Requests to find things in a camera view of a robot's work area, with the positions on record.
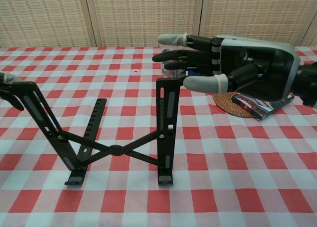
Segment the foldable stand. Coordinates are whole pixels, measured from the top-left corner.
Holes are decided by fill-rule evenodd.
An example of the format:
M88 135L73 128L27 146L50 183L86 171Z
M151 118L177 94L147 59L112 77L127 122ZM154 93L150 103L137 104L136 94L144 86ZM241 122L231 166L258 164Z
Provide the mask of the foldable stand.
M17 96L33 117L45 137L62 159L71 174L65 185L82 185L89 164L107 155L129 155L158 166L158 183L172 184L176 123L179 90L182 84L173 78L160 78L156 81L157 129L125 146L106 146L95 142L97 131L106 105L105 98L98 98L89 119L84 137L64 131L52 113L43 94L34 82L19 82L10 86L0 85L0 97L11 102L16 108L23 108ZM158 158L134 151L157 139ZM78 153L69 141L81 144ZM92 155L93 149L99 152Z

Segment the round woven coaster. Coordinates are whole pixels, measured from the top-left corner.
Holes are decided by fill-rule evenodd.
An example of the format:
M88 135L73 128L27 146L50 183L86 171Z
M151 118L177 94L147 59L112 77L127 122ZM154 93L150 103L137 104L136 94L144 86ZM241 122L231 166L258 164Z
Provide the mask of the round woven coaster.
M215 93L213 95L213 100L218 107L231 115L236 117L254 118L252 114L231 101L232 96L236 93L237 92Z

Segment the woven wall panel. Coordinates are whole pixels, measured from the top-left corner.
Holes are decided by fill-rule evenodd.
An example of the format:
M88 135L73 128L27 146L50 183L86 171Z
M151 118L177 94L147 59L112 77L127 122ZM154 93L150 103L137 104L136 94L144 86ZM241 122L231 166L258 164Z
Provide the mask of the woven wall panel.
M207 37L227 34L294 44L317 0L210 0Z
M314 34L312 35L311 39L309 40L308 45L317 45L317 28L314 31Z
M89 46L80 0L0 0L0 46Z
M103 45L153 46L161 33L192 33L195 0L93 0Z

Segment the table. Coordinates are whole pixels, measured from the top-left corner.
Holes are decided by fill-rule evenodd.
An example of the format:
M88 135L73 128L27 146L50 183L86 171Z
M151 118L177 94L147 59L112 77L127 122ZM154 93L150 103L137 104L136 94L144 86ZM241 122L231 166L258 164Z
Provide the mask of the table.
M303 62L317 46L297 47ZM108 98L97 140L127 144L156 127L158 47L0 48L0 71L35 81L61 126L83 135ZM181 88L173 186L156 167L107 156L80 188L28 112L0 100L0 226L316 227L317 115L295 100L261 122ZM156 142L137 151L155 156Z

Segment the beige wall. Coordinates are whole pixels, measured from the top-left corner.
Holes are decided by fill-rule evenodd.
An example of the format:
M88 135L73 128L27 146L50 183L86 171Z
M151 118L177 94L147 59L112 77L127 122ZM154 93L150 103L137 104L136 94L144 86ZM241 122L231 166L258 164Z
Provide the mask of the beige wall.
M153 46L162 33L317 44L317 0L0 0L0 46Z

